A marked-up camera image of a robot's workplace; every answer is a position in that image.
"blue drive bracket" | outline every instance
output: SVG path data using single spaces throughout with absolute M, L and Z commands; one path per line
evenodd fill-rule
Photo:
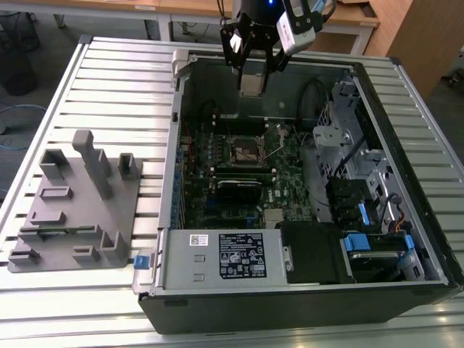
M 364 225 L 369 226 L 370 220 L 369 220 L 368 212 L 365 210 L 364 203 L 359 203 L 357 206 L 360 208 L 362 222 L 364 223 Z
M 370 244 L 364 233 L 352 233 L 343 238 L 347 252 L 368 252 Z
M 412 236 L 410 236 L 409 234 L 407 234 L 405 236 L 405 242 L 406 242 L 406 245 L 407 245 L 407 249 L 408 250 L 411 250 L 411 249 L 414 249 L 414 241 L 413 241 L 413 238 Z
M 133 260 L 133 267 L 136 270 L 149 270 L 150 269 L 150 256 L 137 255 Z

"metal slotted table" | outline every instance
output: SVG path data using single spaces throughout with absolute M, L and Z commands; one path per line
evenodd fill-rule
M 173 99 L 175 49 L 220 51 L 219 46 L 94 38 L 80 43 L 0 211 L 0 346 L 97 347 L 169 344 L 266 347 L 460 346 L 464 296 L 417 307 L 388 323 L 228 335 L 161 336 L 145 318 L 132 292 L 133 266 L 11 274 L 8 255 L 38 188 L 44 149 L 71 147 L 78 128 L 91 129 L 95 147 L 108 157 L 132 152 L 144 160 L 131 257 L 157 237 L 167 137 Z M 338 54 L 306 54 L 346 60 Z M 362 62 L 390 117 L 439 222 L 464 266 L 464 171 L 425 104 L 399 65 L 384 58 Z

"wire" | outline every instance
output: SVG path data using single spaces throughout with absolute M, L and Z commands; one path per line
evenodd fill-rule
M 26 150 L 28 148 L 29 148 L 29 146 L 25 146 L 25 147 L 9 147 L 9 146 L 5 146 L 5 145 L 0 145 L 0 149 L 13 150 L 13 151 Z
M 343 168 L 343 166 L 346 165 L 348 161 L 355 155 L 356 151 L 360 149 L 361 145 L 363 145 L 364 140 L 365 140 L 365 134 L 363 134 L 361 139 L 358 140 L 357 143 L 352 147 L 348 155 L 340 161 L 339 165 L 333 172 L 333 176 L 336 176 L 336 174 Z
M 219 0 L 216 0 L 216 2 L 217 2 L 217 7 L 218 7 L 218 9 L 219 9 L 219 14 L 220 14 L 220 16 L 221 16 L 221 19 L 223 19 L 223 18 L 225 17 L 225 15 L 224 15 L 224 1 L 221 0 L 221 2 L 222 2 L 222 4 L 223 4 L 223 7 L 222 7 L 222 8 L 221 8 L 221 6 L 220 6 Z
M 402 211 L 402 209 L 399 207 L 399 204 L 397 204 L 397 209 L 398 211 L 401 213 L 397 223 L 395 223 L 394 227 L 393 227 L 393 231 L 395 233 L 398 233 L 399 232 L 399 227 L 401 226 L 402 223 L 404 223 L 405 221 L 405 212 Z
M 0 110 L 0 114 L 2 112 L 6 112 L 8 110 L 11 110 L 11 109 L 14 109 L 14 108 L 18 108 L 18 107 L 26 107 L 26 108 L 32 108 L 32 109 L 40 109 L 43 111 L 43 113 L 46 112 L 46 108 L 44 107 L 41 107 L 40 105 L 35 105 L 35 104 L 18 104 L 18 105 L 12 105 L 12 106 L 9 106 L 9 107 L 5 107 L 4 109 L 1 109 Z M 13 150 L 13 151 L 19 151 L 19 150 L 26 150 L 29 146 L 25 146 L 25 147 L 10 147 L 10 146 L 5 146 L 5 145 L 0 145 L 0 149 L 3 149 L 3 150 Z
M 293 130 L 295 131 L 295 135 L 297 136 L 297 139 L 299 140 L 299 143 L 302 144 L 303 142 L 302 142 L 301 138 L 299 137 L 299 135 L 297 133 L 297 129 L 295 128 L 294 125 L 292 127 L 293 127 Z
M 312 136 L 312 134 L 311 134 L 311 133 L 306 133 L 306 134 L 303 136 L 302 144 L 301 144 L 301 146 L 300 146 L 300 148 L 299 148 L 300 150 L 303 149 L 303 145 L 305 145 L 305 139 L 306 139 L 307 136 Z
M 208 29 L 210 29 L 210 25 L 209 25 L 209 24 L 206 26 L 206 29 L 204 30 L 203 35 L 200 36 L 199 38 L 196 38 L 196 39 L 195 39 L 195 42 L 198 42 L 198 41 L 202 40 L 202 39 L 204 38 L 204 36 L 206 35 L 206 32 L 208 31 Z
M 183 24 L 184 24 L 184 23 L 185 23 L 185 25 L 186 25 L 187 28 L 195 28 L 196 25 L 198 24 L 198 23 L 195 23 L 195 24 L 189 25 L 187 22 L 182 22 L 182 23 L 181 23 L 181 22 L 177 22 L 177 24 L 179 24 L 182 28 L 183 28 Z
M 10 107 L 5 107 L 4 109 L 0 110 L 0 114 L 2 112 L 5 112 L 5 111 L 8 111 L 8 110 L 11 110 L 11 109 L 14 109 L 14 108 L 18 108 L 18 107 L 27 107 L 27 108 L 32 108 L 32 109 L 40 109 L 43 111 L 43 113 L 46 112 L 46 108 L 45 107 L 41 107 L 40 105 L 35 105 L 35 104 L 18 104 L 18 105 L 12 105 Z
M 385 199 L 385 203 L 384 203 L 384 206 L 382 207 L 382 211 L 379 215 L 380 219 L 378 220 L 378 232 L 381 233 L 382 232 L 382 221 L 384 221 L 384 216 L 385 216 L 385 212 L 386 212 L 386 208 L 388 207 L 389 205 L 389 202 L 394 198 L 394 197 L 398 197 L 397 194 L 395 194 L 394 192 L 391 192 Z
M 337 1 L 338 1 L 338 0 L 332 0 L 332 7 L 331 7 L 331 10 L 330 10 L 327 14 L 323 15 L 324 23 L 327 22 L 328 19 L 329 19 L 330 17 L 332 17 L 332 15 L 334 14 L 335 9 L 336 9 L 336 2 L 337 2 Z
M 305 98 L 306 91 L 308 87 L 315 86 L 316 90 L 318 91 L 319 98 L 323 95 L 325 98 L 324 103 L 330 102 L 330 96 L 328 95 L 326 85 L 319 80 L 318 78 L 311 78 L 309 79 L 302 87 L 302 90 L 299 94 L 298 98 L 298 109 L 297 109 L 297 122 L 302 120 L 302 106 L 303 106 L 303 99 Z
M 326 204 L 326 203 L 322 203 L 319 199 L 317 199 L 316 197 L 314 197 L 314 195 L 312 194 L 311 190 L 309 187 L 306 186 L 306 189 L 308 191 L 308 193 L 310 194 L 310 196 L 319 204 L 323 205 L 324 207 L 327 207 L 327 208 L 330 208 L 331 206 L 329 204 Z

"floor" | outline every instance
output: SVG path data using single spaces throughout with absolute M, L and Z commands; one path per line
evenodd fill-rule
M 94 18 L 66 16 L 65 22 L 67 27 L 58 29 L 51 14 L 37 14 L 36 30 L 41 47 L 30 53 L 29 57 L 38 76 L 39 86 L 35 91 L 21 97 L 9 96 L 0 87 L 0 109 L 4 107 L 3 104 L 39 104 L 47 107 L 82 34 L 146 39 L 141 20 L 95 21 Z M 219 43 L 218 25 L 195 25 L 188 29 L 191 34 L 187 36 L 182 34 L 180 25 L 174 25 L 173 29 L 174 39 L 178 41 Z M 450 90 L 442 82 L 433 92 L 428 106 L 460 159 L 464 161 L 464 137 L 461 136 L 461 128 L 457 127 L 464 124 L 464 96 Z M 10 147 L 27 146 L 43 116 L 38 109 L 12 109 L 0 115 L 1 121 L 7 126 L 6 133 L 0 135 L 0 145 Z M 6 195 L 25 152 L 26 150 L 0 149 L 0 199 Z

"metal bracket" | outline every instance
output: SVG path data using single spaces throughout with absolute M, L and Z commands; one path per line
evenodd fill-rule
M 173 53 L 173 60 L 171 64 L 173 66 L 173 78 L 178 79 L 188 69 L 190 60 L 190 53 L 188 49 L 176 49 Z
M 318 125 L 312 131 L 314 141 L 318 146 L 340 146 L 347 145 L 351 141 L 341 130 L 327 125 Z
M 290 246 L 283 247 L 283 265 L 285 266 L 285 270 L 287 272 L 291 272 L 293 267 L 293 261 L 291 260 L 291 249 Z

